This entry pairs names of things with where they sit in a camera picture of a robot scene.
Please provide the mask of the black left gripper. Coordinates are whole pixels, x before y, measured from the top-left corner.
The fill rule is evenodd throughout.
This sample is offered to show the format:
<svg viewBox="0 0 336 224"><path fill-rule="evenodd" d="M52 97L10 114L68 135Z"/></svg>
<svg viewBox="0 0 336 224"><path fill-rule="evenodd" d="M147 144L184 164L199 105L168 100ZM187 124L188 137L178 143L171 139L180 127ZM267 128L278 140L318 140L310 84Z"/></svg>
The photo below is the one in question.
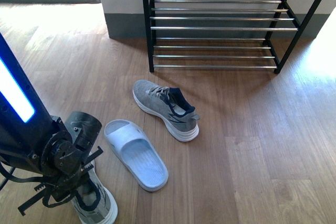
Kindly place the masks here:
<svg viewBox="0 0 336 224"><path fill-rule="evenodd" d="M103 153L100 146L91 151L102 128L94 116L74 111L65 121L58 116L52 120L56 131L46 143L40 161L41 170L51 172L51 178L36 186L37 194L18 207L22 216L39 200L49 208L50 197L56 202L70 199L89 180L90 169L96 168L95 159Z"/></svg>

